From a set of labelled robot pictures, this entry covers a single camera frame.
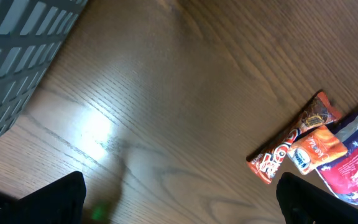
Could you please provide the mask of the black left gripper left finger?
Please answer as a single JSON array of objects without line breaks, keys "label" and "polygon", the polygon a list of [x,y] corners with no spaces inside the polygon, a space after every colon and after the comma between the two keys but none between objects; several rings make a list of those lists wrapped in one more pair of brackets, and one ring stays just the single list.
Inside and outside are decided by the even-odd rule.
[{"label": "black left gripper left finger", "polygon": [[85,197],[85,180],[79,171],[20,199],[0,192],[0,224],[80,223]]}]

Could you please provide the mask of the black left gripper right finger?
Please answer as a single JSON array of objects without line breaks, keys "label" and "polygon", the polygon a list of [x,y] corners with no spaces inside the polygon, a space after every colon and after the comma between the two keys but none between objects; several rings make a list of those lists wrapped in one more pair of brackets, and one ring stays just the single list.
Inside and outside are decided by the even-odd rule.
[{"label": "black left gripper right finger", "polygon": [[276,197],[287,224],[358,223],[358,209],[290,172],[278,181]]}]

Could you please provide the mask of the orange chocolate bar wrapper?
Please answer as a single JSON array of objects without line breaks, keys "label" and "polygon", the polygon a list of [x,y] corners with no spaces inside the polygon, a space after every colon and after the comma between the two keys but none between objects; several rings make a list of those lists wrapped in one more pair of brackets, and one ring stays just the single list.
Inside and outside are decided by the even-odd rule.
[{"label": "orange chocolate bar wrapper", "polygon": [[270,184],[299,136],[340,118],[341,113],[331,105],[325,92],[318,91],[287,127],[246,157],[247,165],[264,183]]}]

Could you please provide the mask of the small orange snack pack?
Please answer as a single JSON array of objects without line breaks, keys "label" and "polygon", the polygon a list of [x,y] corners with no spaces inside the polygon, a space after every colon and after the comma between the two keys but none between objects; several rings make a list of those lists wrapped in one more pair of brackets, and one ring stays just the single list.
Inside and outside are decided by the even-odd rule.
[{"label": "small orange snack pack", "polygon": [[289,148],[287,155],[302,175],[332,162],[347,153],[347,147],[322,125]]}]

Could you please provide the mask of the red purple noodle packet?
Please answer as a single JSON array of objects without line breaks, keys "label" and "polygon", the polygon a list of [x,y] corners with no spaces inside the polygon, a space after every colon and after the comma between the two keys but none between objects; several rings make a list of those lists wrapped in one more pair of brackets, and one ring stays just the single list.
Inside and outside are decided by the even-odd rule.
[{"label": "red purple noodle packet", "polygon": [[343,119],[333,133],[347,147],[347,153],[319,166],[316,172],[335,197],[358,205],[358,110]]}]

